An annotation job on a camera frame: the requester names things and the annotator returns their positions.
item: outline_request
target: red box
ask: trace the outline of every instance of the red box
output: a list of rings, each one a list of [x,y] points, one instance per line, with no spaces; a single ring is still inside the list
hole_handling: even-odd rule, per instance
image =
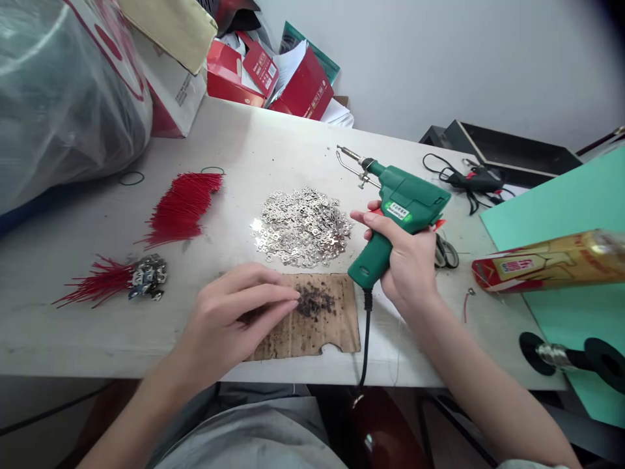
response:
[[[288,82],[282,95],[269,107],[272,111],[319,121],[334,96],[324,69],[311,48]]]
[[[241,83],[243,60],[236,50],[222,42],[213,41],[208,51],[207,66],[208,96],[250,106],[264,105],[265,97],[261,93]]]
[[[247,70],[262,94],[269,98],[278,81],[278,69],[258,42],[251,42],[248,47],[249,51],[243,59],[243,68]]]

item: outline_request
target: solder wire spool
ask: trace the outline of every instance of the solder wire spool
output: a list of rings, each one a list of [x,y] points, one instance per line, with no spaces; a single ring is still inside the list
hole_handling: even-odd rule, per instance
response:
[[[519,336],[523,356],[541,375],[551,376],[556,370],[597,373],[614,390],[625,394],[625,357],[609,343],[591,337],[584,350],[573,350],[561,344],[547,343],[531,332]]]

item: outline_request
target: gold can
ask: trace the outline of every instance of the gold can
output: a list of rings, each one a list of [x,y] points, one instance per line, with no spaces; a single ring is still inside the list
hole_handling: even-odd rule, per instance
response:
[[[625,281],[625,234],[591,230],[476,259],[477,283],[490,292],[523,292]]]

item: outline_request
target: rubber band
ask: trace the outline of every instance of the rubber band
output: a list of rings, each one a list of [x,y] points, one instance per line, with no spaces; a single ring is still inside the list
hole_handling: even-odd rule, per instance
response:
[[[219,166],[206,166],[205,168],[202,168],[200,170],[201,174],[204,174],[204,170],[205,169],[220,169],[221,170],[221,174],[225,174],[226,172],[223,170],[223,168],[220,168]]]
[[[140,175],[141,179],[139,179],[137,182],[132,182],[130,184],[127,184],[127,183],[122,181],[124,179],[124,177],[126,177],[128,175],[132,175],[132,174]],[[119,184],[121,184],[122,186],[136,186],[138,183],[143,182],[144,179],[145,179],[145,176],[143,175],[142,172],[140,172],[140,171],[128,171],[127,173],[124,173],[121,176],[119,176],[119,178],[117,179],[117,182],[119,182]]]

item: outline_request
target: red wire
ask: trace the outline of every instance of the red wire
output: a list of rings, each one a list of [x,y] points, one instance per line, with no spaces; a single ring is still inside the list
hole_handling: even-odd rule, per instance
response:
[[[210,193],[221,188],[222,175],[184,173],[178,175],[147,223],[152,232],[141,241],[146,250],[174,241],[189,240],[202,233],[199,220],[210,208]]]
[[[115,293],[132,288],[132,272],[134,269],[132,264],[123,265],[112,259],[102,257],[99,254],[97,254],[97,256],[104,262],[100,264],[96,261],[93,262],[91,266],[93,268],[100,269],[100,271],[90,270],[89,272],[93,274],[91,277],[75,277],[72,279],[81,280],[80,283],[66,283],[67,286],[77,288],[74,292],[63,296],[63,298],[52,303],[56,304],[59,302],[65,302],[62,305],[57,306],[57,309],[67,306],[69,303],[95,301],[104,296],[104,299],[100,300],[95,306],[92,307],[93,309],[101,305]]]
[[[467,293],[464,296],[464,307],[462,308],[463,309],[463,316],[464,316],[464,323],[465,324],[467,323],[467,301],[469,300],[469,295],[470,295],[470,293]]]

